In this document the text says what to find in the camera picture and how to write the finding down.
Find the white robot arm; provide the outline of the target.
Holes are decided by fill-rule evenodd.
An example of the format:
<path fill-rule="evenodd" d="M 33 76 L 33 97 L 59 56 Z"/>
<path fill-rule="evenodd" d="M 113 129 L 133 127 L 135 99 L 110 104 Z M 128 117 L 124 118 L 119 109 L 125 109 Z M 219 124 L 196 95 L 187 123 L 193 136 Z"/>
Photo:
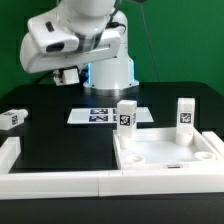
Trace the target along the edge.
<path fill-rule="evenodd" d="M 123 0 L 60 0 L 52 10 L 28 20 L 20 61 L 28 73 L 51 71 L 58 86 L 123 95 L 138 87 L 128 54 L 128 21 Z"/>

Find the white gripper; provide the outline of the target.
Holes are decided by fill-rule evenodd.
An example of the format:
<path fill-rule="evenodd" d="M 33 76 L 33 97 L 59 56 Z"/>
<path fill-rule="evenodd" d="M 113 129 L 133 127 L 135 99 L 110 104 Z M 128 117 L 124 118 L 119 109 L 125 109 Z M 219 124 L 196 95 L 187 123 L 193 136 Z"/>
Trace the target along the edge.
<path fill-rule="evenodd" d="M 119 50 L 121 38 L 117 31 L 104 31 L 96 48 L 72 52 L 42 53 L 28 32 L 21 45 L 20 61 L 28 73 L 67 68 L 88 62 L 114 57 Z"/>

